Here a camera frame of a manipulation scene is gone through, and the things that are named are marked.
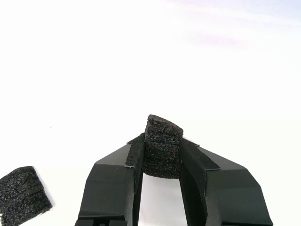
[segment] white background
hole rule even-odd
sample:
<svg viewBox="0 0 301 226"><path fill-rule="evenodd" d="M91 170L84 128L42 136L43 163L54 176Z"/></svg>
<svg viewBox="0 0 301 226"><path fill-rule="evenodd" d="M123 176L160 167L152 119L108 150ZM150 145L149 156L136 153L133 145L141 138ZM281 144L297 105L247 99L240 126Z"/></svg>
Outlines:
<svg viewBox="0 0 301 226"><path fill-rule="evenodd" d="M95 161L148 114L247 167L276 226L298 225L298 1L1 1L0 178L33 165L73 226ZM183 226L178 181L145 177L140 226Z"/></svg>

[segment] textured foam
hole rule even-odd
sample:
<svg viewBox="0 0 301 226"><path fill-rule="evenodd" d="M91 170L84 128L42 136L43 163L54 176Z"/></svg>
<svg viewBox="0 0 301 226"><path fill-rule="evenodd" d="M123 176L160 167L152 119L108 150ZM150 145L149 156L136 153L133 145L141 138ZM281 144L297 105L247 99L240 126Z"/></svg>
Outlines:
<svg viewBox="0 0 301 226"><path fill-rule="evenodd" d="M183 129L156 115L149 115L145 129L144 173L159 178L179 178L179 143Z"/></svg>
<svg viewBox="0 0 301 226"><path fill-rule="evenodd" d="M32 166L17 168L0 179L2 226L18 226L51 208Z"/></svg>

